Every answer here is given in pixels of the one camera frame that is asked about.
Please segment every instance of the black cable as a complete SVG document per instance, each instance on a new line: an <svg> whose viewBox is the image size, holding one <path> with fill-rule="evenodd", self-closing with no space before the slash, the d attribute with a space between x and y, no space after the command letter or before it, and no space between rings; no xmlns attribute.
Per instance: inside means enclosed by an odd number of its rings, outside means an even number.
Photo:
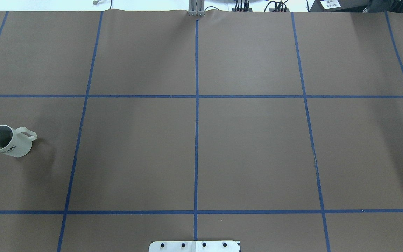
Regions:
<svg viewBox="0 0 403 252"><path fill-rule="evenodd" d="M271 3L275 3L275 9L276 9L278 3L276 3L275 1L268 1L267 6L265 6L264 12L267 11L268 5L270 5Z"/></svg>
<svg viewBox="0 0 403 252"><path fill-rule="evenodd" d="M205 8L205 10L206 10L206 9L208 9L208 8L215 8L215 9L219 9L219 8L217 8L217 7L215 7L215 6L208 6L208 7L206 7L206 8Z"/></svg>

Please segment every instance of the mug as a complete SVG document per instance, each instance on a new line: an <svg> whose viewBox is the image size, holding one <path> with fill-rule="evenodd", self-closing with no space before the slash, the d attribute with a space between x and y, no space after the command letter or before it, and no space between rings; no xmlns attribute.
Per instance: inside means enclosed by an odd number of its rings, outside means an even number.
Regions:
<svg viewBox="0 0 403 252"><path fill-rule="evenodd" d="M19 158L29 153L35 139L37 134L25 127L12 129L10 126L0 125L0 153Z"/></svg>

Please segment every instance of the horizontal blue line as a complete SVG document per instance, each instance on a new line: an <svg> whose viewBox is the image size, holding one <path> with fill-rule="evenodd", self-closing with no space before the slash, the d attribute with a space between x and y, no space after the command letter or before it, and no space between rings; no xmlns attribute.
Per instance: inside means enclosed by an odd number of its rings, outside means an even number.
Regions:
<svg viewBox="0 0 403 252"><path fill-rule="evenodd" d="M68 211L68 214L193 214L192 210L150 210L150 211Z"/></svg>
<svg viewBox="0 0 403 252"><path fill-rule="evenodd" d="M63 211L0 210L0 214L63 214Z"/></svg>
<svg viewBox="0 0 403 252"><path fill-rule="evenodd" d="M307 209L307 210L198 210L198 214L364 214L374 212L403 212L403 209ZM0 214L64 214L64 211L0 210ZM194 214L193 210L110 211L75 210L67 214Z"/></svg>
<svg viewBox="0 0 403 252"><path fill-rule="evenodd" d="M4 98L85 98L84 94L0 94ZM89 94L90 98L195 98L196 95L172 94ZM297 94L281 95L200 95L199 98L303 98ZM307 95L307 98L403 98L403 96L333 96Z"/></svg>

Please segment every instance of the metal bracket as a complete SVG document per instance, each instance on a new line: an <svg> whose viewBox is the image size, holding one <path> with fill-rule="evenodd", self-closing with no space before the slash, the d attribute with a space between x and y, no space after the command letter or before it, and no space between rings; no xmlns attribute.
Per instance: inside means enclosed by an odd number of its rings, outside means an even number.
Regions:
<svg viewBox="0 0 403 252"><path fill-rule="evenodd" d="M152 242L149 252L240 252L239 241Z"/></svg>
<svg viewBox="0 0 403 252"><path fill-rule="evenodd" d="M189 0L189 16L205 15L205 0Z"/></svg>

